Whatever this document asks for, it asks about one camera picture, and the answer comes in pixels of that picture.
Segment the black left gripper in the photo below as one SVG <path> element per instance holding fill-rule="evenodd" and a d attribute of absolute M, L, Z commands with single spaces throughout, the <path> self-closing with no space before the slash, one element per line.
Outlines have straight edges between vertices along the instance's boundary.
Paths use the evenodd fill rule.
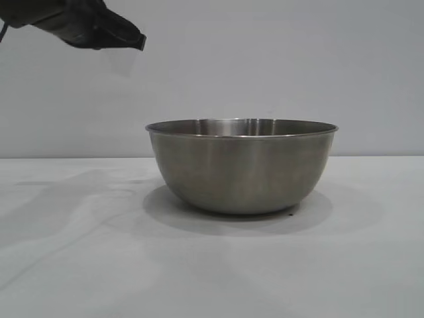
<path fill-rule="evenodd" d="M 2 1 L 4 36 L 8 28 L 32 26 L 76 48 L 144 50 L 146 35 L 104 1 Z"/>

